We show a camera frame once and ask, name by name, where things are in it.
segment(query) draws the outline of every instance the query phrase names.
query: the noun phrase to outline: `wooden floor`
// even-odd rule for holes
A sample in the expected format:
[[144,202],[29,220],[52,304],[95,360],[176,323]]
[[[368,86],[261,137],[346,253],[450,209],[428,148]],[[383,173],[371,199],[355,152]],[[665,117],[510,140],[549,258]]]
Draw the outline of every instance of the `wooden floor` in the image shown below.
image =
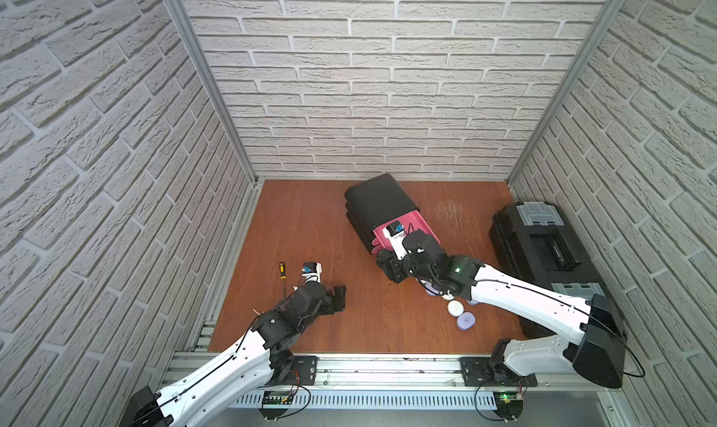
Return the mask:
[[[227,298],[209,345],[221,351],[241,337],[255,313],[282,298],[278,263],[287,266],[288,291],[304,261],[321,262],[322,282],[346,285],[346,308],[322,316],[293,352],[484,353],[500,338],[524,339],[516,315],[480,304],[460,331],[447,302],[415,281],[394,284],[369,255],[345,216],[348,181],[266,181],[246,235]],[[497,266],[488,229],[492,215],[513,199],[502,182],[402,182],[449,254]]]

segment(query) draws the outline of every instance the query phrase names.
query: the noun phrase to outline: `brick wall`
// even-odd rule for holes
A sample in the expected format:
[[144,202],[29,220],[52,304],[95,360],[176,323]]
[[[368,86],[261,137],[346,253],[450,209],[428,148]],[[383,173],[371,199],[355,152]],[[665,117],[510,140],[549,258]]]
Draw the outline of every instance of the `brick wall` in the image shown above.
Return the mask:
[[502,180],[604,0],[184,0],[257,174]]
[[717,422],[717,0],[628,0],[522,171],[562,207],[648,371],[642,425]]
[[245,187],[161,0],[0,0],[0,426],[156,388]]

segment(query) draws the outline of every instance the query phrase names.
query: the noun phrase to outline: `robotic arm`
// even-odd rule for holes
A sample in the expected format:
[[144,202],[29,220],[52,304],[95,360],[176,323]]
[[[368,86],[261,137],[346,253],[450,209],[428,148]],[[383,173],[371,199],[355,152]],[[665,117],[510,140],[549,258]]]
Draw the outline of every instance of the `robotic arm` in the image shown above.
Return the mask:
[[318,316],[345,307],[345,286],[327,290],[320,273],[320,263],[305,263],[295,292],[257,316],[229,348],[157,393],[149,387],[135,393],[120,427],[200,427],[256,387],[284,382],[292,366],[289,347]]
[[552,330],[535,340],[500,340],[490,360],[497,381],[511,383],[534,372],[577,372],[601,386],[623,384],[623,321],[607,297],[591,301],[569,297],[520,281],[467,256],[449,256],[433,235],[406,233],[400,222],[383,229],[393,251],[378,252],[376,262],[394,282],[414,277],[445,299],[462,297],[513,312]]

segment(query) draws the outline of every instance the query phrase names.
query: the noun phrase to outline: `aluminum frame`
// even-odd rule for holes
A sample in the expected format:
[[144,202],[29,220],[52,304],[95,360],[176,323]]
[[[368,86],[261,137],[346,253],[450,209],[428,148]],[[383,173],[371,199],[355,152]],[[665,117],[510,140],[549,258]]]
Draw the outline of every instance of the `aluminum frame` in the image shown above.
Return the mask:
[[[175,352],[164,383],[172,383],[202,366],[218,352]],[[318,357],[316,384],[322,390],[464,390],[461,357],[489,357],[489,354],[300,354]],[[589,382],[578,374],[538,374],[537,387],[529,391],[618,392]],[[505,390],[504,386],[485,386]]]
[[595,22],[592,23],[590,31],[585,36],[585,41],[580,45],[577,53],[573,57],[572,62],[568,66],[568,70],[563,75],[558,89],[555,91],[548,106],[543,111],[542,116],[538,120],[536,128],[528,138],[528,142],[525,144],[523,151],[515,161],[513,169],[508,173],[506,182],[508,185],[512,185],[515,180],[518,179],[518,175],[525,167],[525,163],[528,158],[533,154],[533,150],[538,145],[538,142],[543,138],[543,133],[547,130],[553,117],[557,114],[558,110],[562,106],[565,98],[568,97],[570,91],[572,91],[575,83],[582,75],[583,71],[587,67],[587,63],[592,59],[597,50],[597,46],[602,42],[602,38],[605,37],[607,30],[612,25],[617,13],[623,7],[626,0],[605,0],[600,13],[597,15]]
[[227,103],[224,101],[224,97],[221,94],[220,87],[217,84],[217,80],[214,74],[211,72],[209,61],[204,55],[204,50],[199,44],[199,37],[197,37],[194,27],[192,25],[192,19],[189,17],[184,8],[182,0],[163,0],[167,6],[167,11],[174,21],[174,25],[184,42],[186,52],[189,54],[189,59],[192,60],[194,67],[196,68],[196,74],[199,76],[199,80],[204,85],[204,90],[207,91],[209,101],[217,112],[217,117],[221,122],[221,127],[224,129],[224,133],[229,138],[229,143],[232,145],[239,163],[242,165],[242,170],[246,174],[246,179],[249,181],[252,187],[257,185],[257,174],[254,172],[249,157],[246,155],[242,140],[239,138],[237,128],[234,126],[234,120],[229,114],[229,108]]
[[599,391],[597,396],[600,399],[605,418],[611,427],[638,427],[640,425],[622,391]]
[[221,306],[227,297],[229,283],[232,281],[234,269],[239,260],[239,254],[242,251],[246,233],[249,232],[249,226],[254,217],[254,211],[259,202],[259,196],[264,188],[264,180],[258,180],[256,187],[246,186],[243,201],[239,207],[237,217],[238,222],[229,231],[227,243],[220,255],[217,263],[217,269],[211,279],[211,287],[207,292],[207,296],[202,301],[199,313],[193,321],[192,329],[184,342],[183,349],[185,351],[193,351],[197,347],[200,333],[207,322],[216,322],[220,317]]

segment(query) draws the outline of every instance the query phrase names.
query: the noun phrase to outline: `white spool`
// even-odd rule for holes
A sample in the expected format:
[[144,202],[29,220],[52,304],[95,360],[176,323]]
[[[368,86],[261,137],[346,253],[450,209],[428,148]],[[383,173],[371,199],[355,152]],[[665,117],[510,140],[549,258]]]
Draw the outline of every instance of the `white spool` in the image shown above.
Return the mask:
[[460,301],[451,301],[448,303],[448,313],[450,313],[452,316],[460,316],[463,313],[463,304],[460,303]]

